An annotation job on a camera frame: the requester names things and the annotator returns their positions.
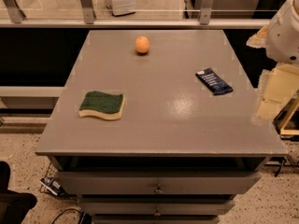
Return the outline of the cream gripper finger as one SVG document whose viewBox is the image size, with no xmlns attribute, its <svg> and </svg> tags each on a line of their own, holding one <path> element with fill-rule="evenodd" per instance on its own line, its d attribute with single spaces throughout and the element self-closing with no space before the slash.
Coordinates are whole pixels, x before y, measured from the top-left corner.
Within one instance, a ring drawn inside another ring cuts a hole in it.
<svg viewBox="0 0 299 224">
<path fill-rule="evenodd" d="M 262 72 L 251 122 L 263 126 L 273 121 L 298 91 L 297 64 L 278 63 L 270 72 Z"/>
</svg>

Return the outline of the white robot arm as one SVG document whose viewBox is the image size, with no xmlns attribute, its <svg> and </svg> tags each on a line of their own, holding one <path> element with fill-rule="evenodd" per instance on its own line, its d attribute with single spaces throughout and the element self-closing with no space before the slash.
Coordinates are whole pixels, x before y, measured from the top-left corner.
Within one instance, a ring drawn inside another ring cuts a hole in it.
<svg viewBox="0 0 299 224">
<path fill-rule="evenodd" d="M 263 70 L 251 121 L 265 125 L 299 91 L 299 0 L 286 0 L 271 21 L 249 38 L 247 46 L 265 48 L 277 64 Z"/>
</svg>

